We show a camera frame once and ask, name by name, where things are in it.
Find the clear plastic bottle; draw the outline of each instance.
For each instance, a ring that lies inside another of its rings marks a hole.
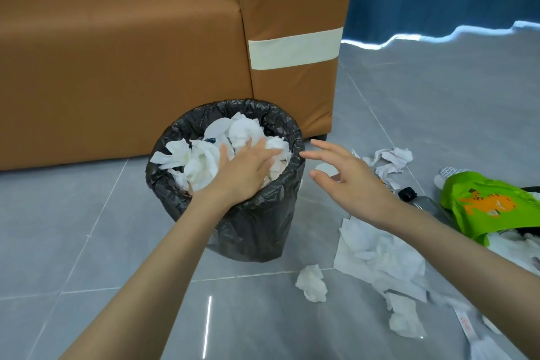
[[[433,215],[436,219],[440,220],[445,225],[456,229],[456,226],[452,221],[450,214],[440,204],[432,200],[430,197],[423,195],[419,196],[410,186],[403,188],[397,193],[397,195],[403,202],[407,202],[408,204],[411,204],[418,209],[426,211],[427,213]]]

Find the trash can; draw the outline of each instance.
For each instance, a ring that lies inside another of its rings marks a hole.
[[[207,248],[237,261],[267,262],[281,256],[294,215],[305,161],[302,132],[296,121],[275,104],[253,99],[225,100],[205,104],[185,113],[168,127],[154,146],[165,152],[166,143],[185,138],[189,143],[204,136],[213,121],[241,112],[257,118],[265,135],[280,136],[289,143],[291,160],[285,171],[252,198],[233,206],[219,221],[213,242]],[[181,192],[171,174],[149,162],[146,183],[173,220],[178,220],[190,204],[191,196]]]

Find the orange tiger print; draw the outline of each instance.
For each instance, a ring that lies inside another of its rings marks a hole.
[[[465,202],[463,206],[469,215],[474,213],[474,209],[478,209],[490,216],[498,217],[501,212],[509,212],[517,208],[514,201],[506,195],[490,193],[488,196],[482,197],[474,188],[469,189],[469,192],[472,193],[472,198],[460,198],[461,202]]]

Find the black bottle cap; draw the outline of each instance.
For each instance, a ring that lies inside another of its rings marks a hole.
[[[414,189],[410,186],[403,188],[397,193],[397,195],[403,202],[410,202],[418,196],[418,194],[415,193]]]

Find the brown sofa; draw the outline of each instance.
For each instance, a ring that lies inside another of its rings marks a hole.
[[[347,7],[0,0],[0,170],[148,154],[185,111],[226,98],[271,101],[305,137],[325,134]]]

